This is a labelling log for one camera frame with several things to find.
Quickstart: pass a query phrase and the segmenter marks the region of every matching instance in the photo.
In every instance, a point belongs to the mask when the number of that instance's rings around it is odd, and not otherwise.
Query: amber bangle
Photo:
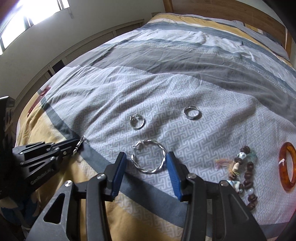
[[[293,160],[293,177],[290,181],[287,170],[287,151],[290,153]],[[290,142],[282,145],[279,151],[279,176],[281,184],[286,191],[290,191],[296,183],[296,150]]]

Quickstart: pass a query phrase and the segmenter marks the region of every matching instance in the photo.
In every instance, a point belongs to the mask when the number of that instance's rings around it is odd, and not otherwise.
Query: silver ring
[[[195,115],[195,116],[189,116],[188,115],[188,112],[190,110],[196,110],[197,111],[197,115]],[[197,119],[197,118],[199,118],[201,116],[200,110],[197,107],[195,107],[195,106],[188,106],[188,107],[184,108],[183,113],[184,113],[185,117],[187,119],[189,119],[189,120],[194,120],[194,119]]]
[[[145,173],[145,174],[155,174],[157,173],[164,165],[165,163],[165,156],[166,156],[166,151],[165,151],[165,148],[163,147],[163,145],[161,145],[158,141],[156,140],[151,140],[151,139],[147,139],[147,140],[141,140],[141,141],[138,141],[135,145],[132,145],[131,148],[133,149],[136,149],[140,144],[153,144],[153,145],[157,145],[161,150],[162,150],[162,153],[163,153],[163,159],[161,161],[161,164],[159,167],[153,169],[153,170],[145,170],[143,169],[142,167],[139,166],[139,164],[136,162],[136,156],[135,154],[133,153],[131,155],[131,160],[133,162],[133,164],[135,165],[135,167],[141,171],[142,173]]]
[[[138,120],[137,117],[139,117],[140,119],[142,119],[142,124],[139,127],[135,127],[133,125],[133,122]],[[137,114],[136,113],[136,114],[130,116],[130,124],[131,124],[132,128],[134,128],[135,130],[141,129],[145,125],[145,122],[146,122],[145,121],[145,118],[143,116],[141,116],[140,114]]]

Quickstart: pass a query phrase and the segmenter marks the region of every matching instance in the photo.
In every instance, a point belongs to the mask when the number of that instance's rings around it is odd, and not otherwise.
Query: blue rubber pad
[[[116,174],[115,174],[114,179],[113,179],[111,196],[114,197],[114,198],[119,193],[119,189],[120,189],[120,186],[121,186],[123,174],[124,174],[124,171],[126,169],[126,164],[127,164],[126,154],[123,153],[120,164],[119,164],[119,166],[118,166],[118,168],[116,170]]]
[[[183,196],[181,192],[181,180],[179,179],[173,158],[174,157],[170,153],[166,154],[166,166],[168,169],[170,182],[172,183],[174,194],[178,198],[178,200],[181,200]]]

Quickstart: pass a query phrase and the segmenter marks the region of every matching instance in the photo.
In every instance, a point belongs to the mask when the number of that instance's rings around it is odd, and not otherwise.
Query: window
[[[9,21],[0,36],[0,55],[26,29],[69,7],[67,0],[22,0],[20,4],[21,9]]]
[[[2,41],[4,48],[12,43],[22,32],[24,32],[25,25],[22,12],[18,12],[7,24],[2,34]]]
[[[33,24],[38,24],[42,20],[60,11],[57,0],[27,0],[24,4],[24,15],[31,19]]]

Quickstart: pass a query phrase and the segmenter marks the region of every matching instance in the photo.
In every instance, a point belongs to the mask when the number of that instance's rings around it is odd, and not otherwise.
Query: bright window light
[[[24,18],[20,11],[14,15],[2,33],[4,48],[7,48],[23,31],[25,31]]]
[[[64,8],[70,7],[67,0],[62,0],[62,3],[64,5]]]
[[[38,24],[58,11],[60,9],[57,0],[26,0],[24,4],[25,16],[33,24]]]

